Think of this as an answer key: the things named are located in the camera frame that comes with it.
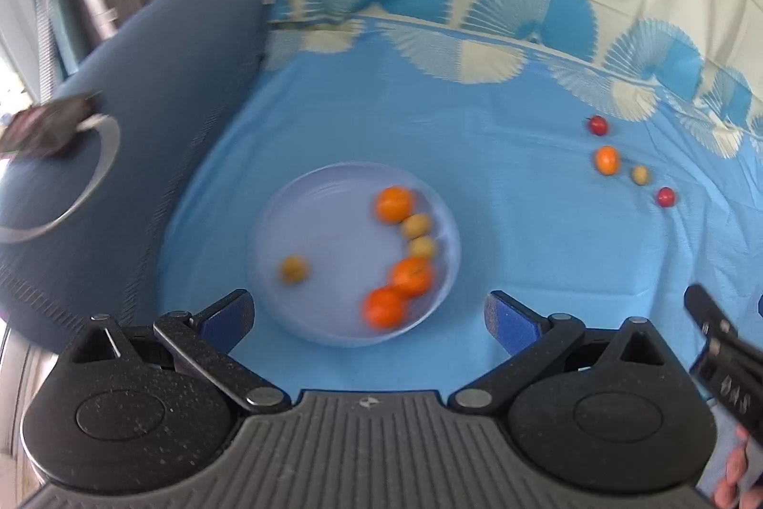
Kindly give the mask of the person right hand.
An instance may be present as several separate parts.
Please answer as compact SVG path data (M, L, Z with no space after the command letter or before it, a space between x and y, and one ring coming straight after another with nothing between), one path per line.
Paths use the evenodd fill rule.
M724 476L712 491L712 502L719 509L761 509L763 502L762 487L753 487L741 491L740 483L749 470L747 460L747 445L749 433L741 426L736 429L739 443L732 449L725 460Z

